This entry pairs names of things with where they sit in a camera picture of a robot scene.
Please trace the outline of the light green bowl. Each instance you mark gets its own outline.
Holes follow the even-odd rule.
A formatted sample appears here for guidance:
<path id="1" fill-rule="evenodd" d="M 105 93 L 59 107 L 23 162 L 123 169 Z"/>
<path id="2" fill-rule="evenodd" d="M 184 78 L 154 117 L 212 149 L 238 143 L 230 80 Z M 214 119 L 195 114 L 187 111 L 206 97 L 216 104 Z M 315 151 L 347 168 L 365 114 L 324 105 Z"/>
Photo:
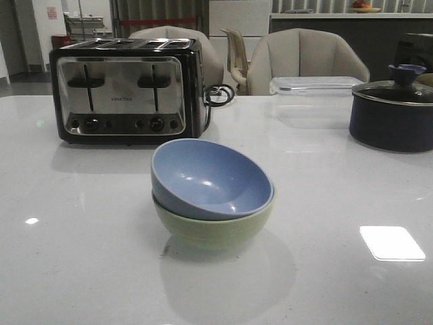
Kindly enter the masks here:
<path id="1" fill-rule="evenodd" d="M 175 214 L 163 207 L 153 196 L 156 212 L 163 226 L 182 243 L 210 251 L 222 251 L 239 246 L 255 237 L 268 221 L 276 197 L 260 211 L 222 221 L 190 219 Z"/>

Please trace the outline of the cream plastic chair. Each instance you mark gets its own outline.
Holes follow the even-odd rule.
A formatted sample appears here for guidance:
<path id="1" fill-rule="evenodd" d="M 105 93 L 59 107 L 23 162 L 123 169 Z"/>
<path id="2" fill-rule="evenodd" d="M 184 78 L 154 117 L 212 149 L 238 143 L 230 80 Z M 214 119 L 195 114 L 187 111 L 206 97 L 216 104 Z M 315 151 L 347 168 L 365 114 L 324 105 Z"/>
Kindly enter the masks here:
<path id="1" fill-rule="evenodd" d="M 221 31 L 227 35 L 227 70 L 232 79 L 237 83 L 238 95 L 248 95 L 248 60 L 244 39 L 238 30 L 222 28 Z"/>

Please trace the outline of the red fire extinguisher box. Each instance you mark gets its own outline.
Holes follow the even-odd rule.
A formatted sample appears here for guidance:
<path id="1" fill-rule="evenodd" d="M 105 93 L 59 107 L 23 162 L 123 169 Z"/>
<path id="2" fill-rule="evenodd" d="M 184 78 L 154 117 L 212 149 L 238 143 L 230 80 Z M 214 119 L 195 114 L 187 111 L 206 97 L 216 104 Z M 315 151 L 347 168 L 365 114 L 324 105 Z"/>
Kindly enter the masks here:
<path id="1" fill-rule="evenodd" d="M 68 46 L 70 44 L 70 35 L 52 35 L 51 45 L 53 49 Z"/>

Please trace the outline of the fruit plate on counter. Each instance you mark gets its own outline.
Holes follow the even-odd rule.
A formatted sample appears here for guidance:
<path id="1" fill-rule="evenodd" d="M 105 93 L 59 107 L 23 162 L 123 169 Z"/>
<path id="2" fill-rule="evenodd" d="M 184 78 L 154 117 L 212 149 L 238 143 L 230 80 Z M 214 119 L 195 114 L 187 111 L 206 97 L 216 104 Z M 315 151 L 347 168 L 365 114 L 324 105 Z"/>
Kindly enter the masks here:
<path id="1" fill-rule="evenodd" d="M 357 13 L 357 14 L 372 14 L 372 13 L 378 13 L 381 11 L 380 7 L 373 7 L 370 3 L 364 1 L 364 0 L 356 0 L 353 1 L 348 9 L 351 12 Z"/>

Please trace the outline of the dark blue saucepan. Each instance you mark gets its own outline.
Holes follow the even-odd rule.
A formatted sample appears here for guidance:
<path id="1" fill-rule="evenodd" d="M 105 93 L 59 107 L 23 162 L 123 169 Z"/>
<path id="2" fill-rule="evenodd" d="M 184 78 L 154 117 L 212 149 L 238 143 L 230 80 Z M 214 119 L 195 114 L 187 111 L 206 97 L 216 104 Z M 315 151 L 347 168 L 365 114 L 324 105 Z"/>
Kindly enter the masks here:
<path id="1" fill-rule="evenodd" d="M 432 149 L 432 105 L 395 104 L 354 96 L 349 132 L 358 142 L 395 152 Z"/>

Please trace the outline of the blue bowl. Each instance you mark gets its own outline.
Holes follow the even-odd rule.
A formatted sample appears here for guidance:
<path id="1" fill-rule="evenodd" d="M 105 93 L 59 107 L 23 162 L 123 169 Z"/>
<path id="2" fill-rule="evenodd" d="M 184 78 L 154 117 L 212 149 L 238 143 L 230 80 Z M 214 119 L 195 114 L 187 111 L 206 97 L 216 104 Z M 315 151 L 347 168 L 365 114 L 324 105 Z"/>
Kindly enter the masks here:
<path id="1" fill-rule="evenodd" d="M 203 139 L 160 145 L 151 163 L 156 200 L 190 219 L 238 219 L 263 209 L 273 198 L 268 175 L 251 159 Z"/>

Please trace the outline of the white refrigerator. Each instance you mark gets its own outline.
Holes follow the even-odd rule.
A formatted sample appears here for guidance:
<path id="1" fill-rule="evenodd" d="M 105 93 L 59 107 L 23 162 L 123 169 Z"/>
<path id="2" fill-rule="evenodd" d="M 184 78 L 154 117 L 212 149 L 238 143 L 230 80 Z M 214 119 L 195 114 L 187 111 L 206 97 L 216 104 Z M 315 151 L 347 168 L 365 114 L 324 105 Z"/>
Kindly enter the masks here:
<path id="1" fill-rule="evenodd" d="M 210 1 L 209 39 L 221 61 L 227 63 L 227 35 L 223 30 L 237 30 L 244 37 L 250 57 L 258 40 L 269 31 L 271 1 Z"/>

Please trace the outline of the glass pot lid blue knob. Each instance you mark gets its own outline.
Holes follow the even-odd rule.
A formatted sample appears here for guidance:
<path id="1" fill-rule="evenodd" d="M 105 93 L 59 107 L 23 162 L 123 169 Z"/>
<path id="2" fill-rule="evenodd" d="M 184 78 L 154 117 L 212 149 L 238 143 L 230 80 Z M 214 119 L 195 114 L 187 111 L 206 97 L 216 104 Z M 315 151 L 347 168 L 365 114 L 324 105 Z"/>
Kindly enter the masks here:
<path id="1" fill-rule="evenodd" d="M 352 87 L 352 94 L 383 104 L 432 106 L 432 88 L 416 82 L 427 68 L 414 64 L 390 64 L 390 80 L 363 83 Z"/>

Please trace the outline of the beige chair right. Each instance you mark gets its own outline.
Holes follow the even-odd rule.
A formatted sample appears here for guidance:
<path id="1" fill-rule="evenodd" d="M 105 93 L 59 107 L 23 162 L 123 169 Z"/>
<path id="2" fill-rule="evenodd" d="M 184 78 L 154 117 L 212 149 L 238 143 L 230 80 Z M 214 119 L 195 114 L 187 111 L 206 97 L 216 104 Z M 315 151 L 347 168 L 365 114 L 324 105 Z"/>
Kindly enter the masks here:
<path id="1" fill-rule="evenodd" d="M 292 28 L 261 37 L 247 73 L 250 95 L 269 95 L 276 77 L 354 77 L 368 82 L 370 73 L 339 35 Z"/>

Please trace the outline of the clear plastic food container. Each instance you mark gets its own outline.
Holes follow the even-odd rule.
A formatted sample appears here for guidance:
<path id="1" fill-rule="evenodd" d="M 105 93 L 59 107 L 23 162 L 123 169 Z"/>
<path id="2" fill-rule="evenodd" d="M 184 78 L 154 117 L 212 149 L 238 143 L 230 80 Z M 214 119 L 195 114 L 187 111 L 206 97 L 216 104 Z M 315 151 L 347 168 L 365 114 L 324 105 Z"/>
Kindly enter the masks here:
<path id="1" fill-rule="evenodd" d="M 347 129 L 354 77 L 275 77 L 269 84 L 273 113 L 296 129 Z"/>

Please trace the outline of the black chrome toaster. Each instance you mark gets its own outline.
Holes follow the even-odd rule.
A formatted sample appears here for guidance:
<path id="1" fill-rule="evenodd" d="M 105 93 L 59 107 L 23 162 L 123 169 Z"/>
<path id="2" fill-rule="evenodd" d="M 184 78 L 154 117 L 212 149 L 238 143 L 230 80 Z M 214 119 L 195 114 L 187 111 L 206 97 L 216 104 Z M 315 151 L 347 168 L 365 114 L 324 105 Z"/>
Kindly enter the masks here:
<path id="1" fill-rule="evenodd" d="M 71 144 L 162 144 L 210 123 L 197 39 L 92 39 L 49 56 L 59 137 Z"/>

